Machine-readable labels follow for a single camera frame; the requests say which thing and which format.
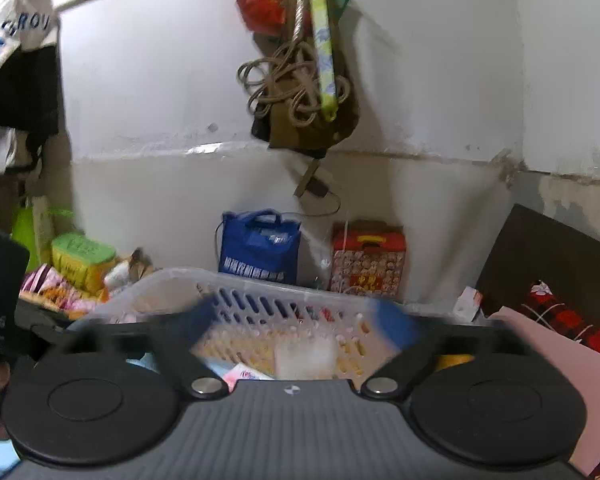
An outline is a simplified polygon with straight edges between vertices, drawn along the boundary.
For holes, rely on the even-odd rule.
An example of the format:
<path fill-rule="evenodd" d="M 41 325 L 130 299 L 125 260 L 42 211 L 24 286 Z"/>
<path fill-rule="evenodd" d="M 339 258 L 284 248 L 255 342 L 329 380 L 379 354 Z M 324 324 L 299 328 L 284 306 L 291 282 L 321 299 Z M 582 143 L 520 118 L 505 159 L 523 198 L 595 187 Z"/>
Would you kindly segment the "black hanging garment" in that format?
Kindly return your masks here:
<path fill-rule="evenodd" d="M 41 150 L 59 131 L 59 64 L 56 46 L 18 49 L 0 68 L 0 127 L 27 135 L 31 161 L 7 170 L 9 174 L 33 170 Z"/>

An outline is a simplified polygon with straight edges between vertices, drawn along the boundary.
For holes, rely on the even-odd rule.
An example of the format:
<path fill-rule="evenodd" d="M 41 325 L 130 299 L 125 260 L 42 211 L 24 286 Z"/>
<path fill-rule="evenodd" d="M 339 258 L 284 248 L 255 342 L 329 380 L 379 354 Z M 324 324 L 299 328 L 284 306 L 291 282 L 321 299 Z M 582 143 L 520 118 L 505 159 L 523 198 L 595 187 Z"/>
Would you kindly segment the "small white red box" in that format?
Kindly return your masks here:
<path fill-rule="evenodd" d="M 452 309 L 452 315 L 457 321 L 472 323 L 480 310 L 482 293 L 472 287 L 465 287 Z"/>

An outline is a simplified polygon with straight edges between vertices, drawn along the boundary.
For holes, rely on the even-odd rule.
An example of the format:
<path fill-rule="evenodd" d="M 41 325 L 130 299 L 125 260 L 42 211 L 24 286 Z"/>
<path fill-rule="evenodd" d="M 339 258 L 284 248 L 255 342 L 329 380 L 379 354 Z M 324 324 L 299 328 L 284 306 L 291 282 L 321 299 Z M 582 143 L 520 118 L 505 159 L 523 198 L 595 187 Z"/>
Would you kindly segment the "clear plastic perforated basket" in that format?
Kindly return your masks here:
<path fill-rule="evenodd" d="M 275 377 L 274 349 L 286 338 L 332 337 L 337 344 L 335 379 L 355 387 L 392 359 L 398 348 L 379 324 L 379 300 L 197 268 L 159 270 L 118 292 L 74 323 L 140 322 L 212 299 L 218 318 L 193 352 L 227 366 L 244 363 Z"/>

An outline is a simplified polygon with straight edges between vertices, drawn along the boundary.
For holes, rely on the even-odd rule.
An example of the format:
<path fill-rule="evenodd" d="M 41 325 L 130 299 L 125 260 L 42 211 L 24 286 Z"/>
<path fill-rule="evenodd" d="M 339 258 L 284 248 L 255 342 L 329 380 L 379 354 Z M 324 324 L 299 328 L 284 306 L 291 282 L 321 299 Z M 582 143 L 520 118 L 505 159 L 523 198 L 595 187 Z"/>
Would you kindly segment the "pink foam cushion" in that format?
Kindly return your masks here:
<path fill-rule="evenodd" d="M 588 478 L 600 479 L 600 353 L 506 307 L 492 314 L 490 319 L 512 326 L 582 394 L 586 406 L 586 424 L 570 463 Z"/>

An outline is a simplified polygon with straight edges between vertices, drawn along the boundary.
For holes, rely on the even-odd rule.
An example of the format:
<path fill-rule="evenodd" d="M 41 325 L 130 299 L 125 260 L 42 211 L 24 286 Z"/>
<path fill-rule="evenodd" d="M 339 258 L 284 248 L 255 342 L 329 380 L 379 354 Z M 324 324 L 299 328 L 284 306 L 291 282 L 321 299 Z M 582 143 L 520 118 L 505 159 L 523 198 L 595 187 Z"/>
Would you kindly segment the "plastic-wrapped white roll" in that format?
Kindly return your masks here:
<path fill-rule="evenodd" d="M 337 344 L 332 337 L 286 338 L 274 349 L 275 377 L 286 380 L 332 379 L 337 368 Z"/>

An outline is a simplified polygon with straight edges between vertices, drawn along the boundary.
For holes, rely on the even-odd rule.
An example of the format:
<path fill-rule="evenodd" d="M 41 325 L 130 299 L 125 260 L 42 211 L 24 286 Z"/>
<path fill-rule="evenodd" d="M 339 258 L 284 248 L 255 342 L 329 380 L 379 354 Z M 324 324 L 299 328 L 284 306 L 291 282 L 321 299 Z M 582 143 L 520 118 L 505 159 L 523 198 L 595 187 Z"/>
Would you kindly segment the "red patterned gift box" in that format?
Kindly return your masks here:
<path fill-rule="evenodd" d="M 328 290 L 396 299 L 406 253 L 402 226 L 377 220 L 335 223 Z"/>

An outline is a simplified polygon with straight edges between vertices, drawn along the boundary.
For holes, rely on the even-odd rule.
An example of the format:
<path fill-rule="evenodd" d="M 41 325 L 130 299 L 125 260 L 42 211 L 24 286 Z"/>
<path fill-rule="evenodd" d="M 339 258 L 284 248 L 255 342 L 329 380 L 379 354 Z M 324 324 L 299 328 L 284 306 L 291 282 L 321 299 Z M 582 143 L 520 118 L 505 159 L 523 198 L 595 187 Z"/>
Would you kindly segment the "green-lidded yellow box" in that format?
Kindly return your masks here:
<path fill-rule="evenodd" d="M 50 245 L 54 268 L 74 287 L 97 296 L 104 277 L 116 265 L 116 250 L 79 233 L 56 236 Z"/>

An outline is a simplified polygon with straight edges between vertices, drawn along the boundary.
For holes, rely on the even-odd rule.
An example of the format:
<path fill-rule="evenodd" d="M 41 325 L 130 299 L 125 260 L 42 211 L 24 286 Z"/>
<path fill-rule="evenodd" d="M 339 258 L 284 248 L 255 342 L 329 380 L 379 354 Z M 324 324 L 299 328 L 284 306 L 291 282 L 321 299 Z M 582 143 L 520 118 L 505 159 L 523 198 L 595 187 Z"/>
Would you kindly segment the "pink tissue pack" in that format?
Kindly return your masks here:
<path fill-rule="evenodd" d="M 226 372 L 222 379 L 227 384 L 228 391 L 232 392 L 241 380 L 272 380 L 272 377 L 244 363 L 239 363 Z"/>

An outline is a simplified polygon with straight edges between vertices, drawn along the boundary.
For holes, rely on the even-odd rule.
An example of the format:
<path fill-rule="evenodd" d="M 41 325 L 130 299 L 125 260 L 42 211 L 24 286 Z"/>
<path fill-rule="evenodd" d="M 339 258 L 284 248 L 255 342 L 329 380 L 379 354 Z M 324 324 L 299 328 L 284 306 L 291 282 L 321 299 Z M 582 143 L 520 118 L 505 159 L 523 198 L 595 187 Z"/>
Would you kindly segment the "red plaid pillow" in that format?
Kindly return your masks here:
<path fill-rule="evenodd" d="M 600 353 L 600 326 L 563 302 L 543 281 L 531 285 L 519 312 L 533 322 Z"/>

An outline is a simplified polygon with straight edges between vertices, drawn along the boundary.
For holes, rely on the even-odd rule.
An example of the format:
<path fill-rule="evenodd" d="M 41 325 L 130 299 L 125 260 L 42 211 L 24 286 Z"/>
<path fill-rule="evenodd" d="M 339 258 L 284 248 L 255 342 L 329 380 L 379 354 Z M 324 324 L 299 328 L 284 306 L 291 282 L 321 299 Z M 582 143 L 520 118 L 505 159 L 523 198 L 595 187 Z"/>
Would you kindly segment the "blue shopping bag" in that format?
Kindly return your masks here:
<path fill-rule="evenodd" d="M 225 211 L 218 271 L 275 282 L 297 284 L 301 223 L 273 209 L 241 214 Z"/>

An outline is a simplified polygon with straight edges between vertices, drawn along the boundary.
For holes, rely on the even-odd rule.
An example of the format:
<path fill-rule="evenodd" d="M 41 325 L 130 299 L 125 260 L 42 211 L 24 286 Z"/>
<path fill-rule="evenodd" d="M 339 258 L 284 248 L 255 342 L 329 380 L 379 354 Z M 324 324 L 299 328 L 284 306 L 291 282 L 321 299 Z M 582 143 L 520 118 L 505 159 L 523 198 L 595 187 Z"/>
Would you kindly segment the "dark brown headboard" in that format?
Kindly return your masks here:
<path fill-rule="evenodd" d="M 483 312 L 520 306 L 537 281 L 600 327 L 600 242 L 516 204 L 476 284 Z"/>

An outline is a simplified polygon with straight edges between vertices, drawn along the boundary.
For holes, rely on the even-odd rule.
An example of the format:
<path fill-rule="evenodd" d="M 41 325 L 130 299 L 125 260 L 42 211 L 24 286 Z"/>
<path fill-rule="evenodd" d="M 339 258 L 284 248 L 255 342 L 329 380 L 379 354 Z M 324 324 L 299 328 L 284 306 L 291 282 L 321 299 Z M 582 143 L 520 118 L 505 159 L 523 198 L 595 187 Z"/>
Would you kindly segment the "green plastic bag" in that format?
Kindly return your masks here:
<path fill-rule="evenodd" d="M 18 209 L 12 239 L 29 251 L 28 272 L 52 263 L 52 243 L 57 237 L 56 217 L 72 220 L 73 211 L 50 206 L 45 196 L 32 197 L 26 206 Z"/>

